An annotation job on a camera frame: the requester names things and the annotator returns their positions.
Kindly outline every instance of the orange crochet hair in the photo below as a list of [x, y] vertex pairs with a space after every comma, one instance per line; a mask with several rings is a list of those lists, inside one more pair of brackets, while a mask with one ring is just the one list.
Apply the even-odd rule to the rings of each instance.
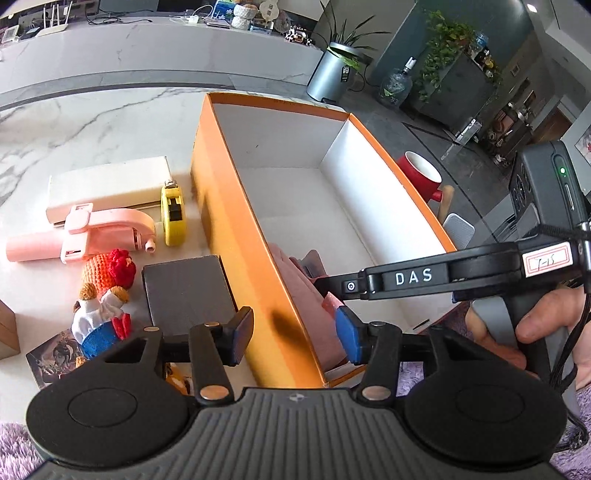
[[134, 284], [135, 270], [129, 252], [115, 248], [108, 254], [99, 254], [86, 262], [82, 282], [92, 283], [97, 289], [98, 297], [102, 298], [112, 287], [129, 290]]
[[86, 262], [82, 271], [82, 283], [92, 283], [98, 291], [98, 298], [102, 298], [107, 290], [116, 286], [115, 279], [109, 273], [109, 254], [99, 254]]

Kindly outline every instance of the knitted doll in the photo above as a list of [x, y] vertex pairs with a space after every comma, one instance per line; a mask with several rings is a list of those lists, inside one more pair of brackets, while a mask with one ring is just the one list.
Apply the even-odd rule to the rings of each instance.
[[129, 336], [131, 317], [121, 310], [128, 301], [129, 295], [122, 287], [111, 287], [99, 300], [92, 283], [82, 285], [74, 304], [72, 334], [86, 358], [101, 354]]
[[111, 287], [129, 290], [134, 284], [135, 264], [127, 250], [115, 248], [108, 254], [92, 257], [84, 265], [82, 282], [92, 283], [101, 298]]

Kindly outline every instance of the orange box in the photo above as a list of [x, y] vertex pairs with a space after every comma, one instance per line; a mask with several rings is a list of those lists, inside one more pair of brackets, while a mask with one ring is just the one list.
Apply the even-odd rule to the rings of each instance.
[[[437, 219], [355, 116], [240, 93], [206, 95], [191, 175], [211, 252], [240, 308], [255, 314], [246, 357], [259, 386], [329, 381], [269, 252], [317, 249], [330, 275], [454, 251]], [[451, 294], [348, 302], [361, 319], [419, 333]]]

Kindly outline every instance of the human hand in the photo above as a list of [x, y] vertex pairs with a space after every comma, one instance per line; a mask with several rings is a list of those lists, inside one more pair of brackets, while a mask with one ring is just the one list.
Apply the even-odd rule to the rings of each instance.
[[[547, 293], [517, 325], [515, 330], [517, 341], [533, 343], [554, 333], [562, 326], [567, 327], [570, 332], [580, 320], [584, 303], [583, 287], [558, 288]], [[466, 314], [466, 327], [478, 345], [516, 367], [525, 369], [524, 354], [514, 348], [496, 343], [484, 322], [472, 308]], [[573, 360], [577, 365], [576, 388], [583, 388], [591, 382], [591, 323], [585, 326], [574, 347]]]

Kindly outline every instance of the green plant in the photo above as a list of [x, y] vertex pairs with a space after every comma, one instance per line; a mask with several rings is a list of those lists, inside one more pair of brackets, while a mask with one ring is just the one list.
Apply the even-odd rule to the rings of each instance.
[[431, 85], [438, 91], [441, 86], [441, 71], [454, 62], [462, 50], [476, 38], [470, 25], [447, 21], [439, 10], [429, 12], [427, 25], [434, 35], [427, 42], [429, 52], [417, 80], [422, 101], [429, 98], [427, 86]]
[[377, 50], [377, 48], [373, 48], [369, 45], [359, 46], [359, 45], [356, 45], [356, 43], [361, 38], [366, 37], [367, 35], [383, 35], [383, 34], [392, 33], [392, 32], [386, 32], [386, 31], [375, 31], [375, 32], [365, 32], [365, 33], [358, 34], [357, 30], [360, 29], [361, 27], [363, 27], [367, 22], [369, 22], [370, 20], [372, 20], [375, 17], [375, 15], [372, 15], [371, 17], [363, 20], [359, 25], [357, 25], [349, 33], [349, 35], [347, 35], [347, 33], [346, 33], [347, 19], [345, 19], [341, 28], [339, 28], [337, 26], [335, 10], [333, 9], [332, 4], [327, 3], [325, 5], [324, 3], [322, 3], [322, 0], [319, 0], [319, 1], [320, 1], [320, 5], [322, 5], [322, 10], [323, 10], [322, 14], [328, 20], [329, 28], [330, 28], [330, 41], [327, 42], [327, 44], [329, 44], [330, 42], [337, 42], [337, 43], [340, 43], [341, 45], [347, 45], [349, 47], [364, 48], [366, 50]]

